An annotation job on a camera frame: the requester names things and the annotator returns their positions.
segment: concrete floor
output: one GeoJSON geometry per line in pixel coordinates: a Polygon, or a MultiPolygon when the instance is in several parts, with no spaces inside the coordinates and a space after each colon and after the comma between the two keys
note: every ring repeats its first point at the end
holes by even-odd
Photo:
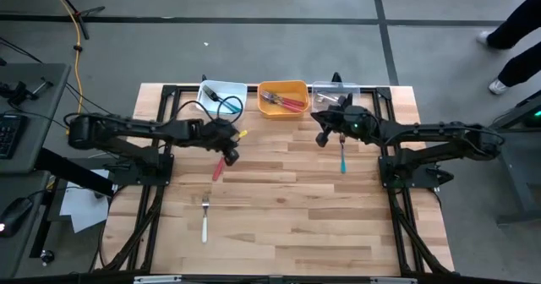
{"type": "MultiPolygon", "coordinates": [[[[85,95],[124,115],[131,115],[140,83],[197,82],[201,74],[236,82],[304,79],[311,83],[328,80],[338,71],[348,82],[389,85],[396,82],[395,69],[399,85],[414,87],[425,123],[488,124],[541,85],[541,75],[536,75],[504,96],[492,96],[486,89],[506,61],[541,40],[541,31],[512,51],[496,54],[474,39],[479,31],[491,28],[461,26],[463,20],[473,25],[494,21],[489,24],[496,26],[523,0],[383,0],[385,12],[374,0],[73,1],[81,9],[105,5],[102,15],[321,18],[349,24],[88,24],[91,39],[83,41],[80,64],[85,95]],[[387,19],[422,20],[418,22],[430,26],[351,25],[362,24],[359,19],[382,22],[383,14],[387,19]]],[[[0,14],[6,13],[64,14],[57,0],[0,0],[0,14]]],[[[69,23],[0,22],[0,36],[45,62],[74,61],[75,33],[69,23]]],[[[0,56],[14,63],[30,61],[3,46],[0,56]]],[[[70,82],[75,84],[73,74],[70,82]]],[[[64,95],[57,119],[75,109],[75,99],[64,95]]],[[[46,146],[69,157],[92,154],[68,148],[63,130],[54,126],[46,146]]],[[[495,225],[497,215],[516,209],[500,164],[452,161],[443,166],[456,175],[441,191],[456,270],[468,276],[539,282],[541,226],[502,229],[495,225]]],[[[47,243],[57,251],[57,261],[47,268],[28,262],[18,276],[88,270],[99,229],[74,235],[68,227],[55,228],[62,238],[47,243]]]]}

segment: white paper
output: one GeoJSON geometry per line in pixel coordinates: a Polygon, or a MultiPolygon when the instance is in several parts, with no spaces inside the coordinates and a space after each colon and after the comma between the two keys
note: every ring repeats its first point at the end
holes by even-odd
{"type": "MultiPolygon", "coordinates": [[[[92,170],[92,172],[104,178],[109,175],[107,170],[92,170]]],[[[79,187],[79,185],[68,182],[67,187],[79,187]]],[[[105,196],[97,199],[91,190],[69,188],[65,191],[62,206],[60,207],[60,215],[71,216],[74,232],[77,233],[106,220],[108,206],[107,197],[105,196]]]]}

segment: computer mouse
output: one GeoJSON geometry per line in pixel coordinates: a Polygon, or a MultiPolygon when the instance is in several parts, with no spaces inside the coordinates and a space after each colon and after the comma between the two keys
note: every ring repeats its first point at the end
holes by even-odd
{"type": "Polygon", "coordinates": [[[17,198],[6,207],[0,215],[0,238],[10,238],[17,233],[32,205],[28,198],[17,198]]]}

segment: white sneaker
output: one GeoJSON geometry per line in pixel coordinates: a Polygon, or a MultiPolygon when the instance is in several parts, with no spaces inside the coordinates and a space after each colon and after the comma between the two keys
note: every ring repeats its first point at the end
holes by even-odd
{"type": "Polygon", "coordinates": [[[489,35],[492,34],[492,32],[490,31],[481,31],[479,33],[479,35],[477,35],[477,37],[475,38],[477,40],[477,42],[483,44],[485,47],[489,47],[489,43],[487,42],[487,38],[489,37],[489,35]]]}
{"type": "Polygon", "coordinates": [[[489,90],[494,95],[501,95],[501,94],[507,92],[507,90],[509,90],[509,87],[502,84],[501,81],[496,79],[496,80],[492,81],[492,83],[490,83],[489,90]]]}

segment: yellow cable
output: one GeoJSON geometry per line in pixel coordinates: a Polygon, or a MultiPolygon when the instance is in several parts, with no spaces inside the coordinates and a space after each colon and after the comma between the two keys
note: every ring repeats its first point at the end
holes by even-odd
{"type": "MultiPolygon", "coordinates": [[[[77,31],[77,47],[81,47],[81,34],[79,32],[79,27],[77,26],[77,22],[75,21],[74,16],[71,14],[71,11],[68,8],[68,5],[64,2],[64,0],[58,0],[66,11],[69,14],[69,18],[74,22],[75,30],[77,31]]],[[[77,113],[81,113],[81,107],[83,106],[83,85],[81,84],[81,79],[79,78],[79,55],[80,51],[75,50],[75,78],[77,79],[77,86],[79,87],[79,107],[77,108],[77,113]]]]}

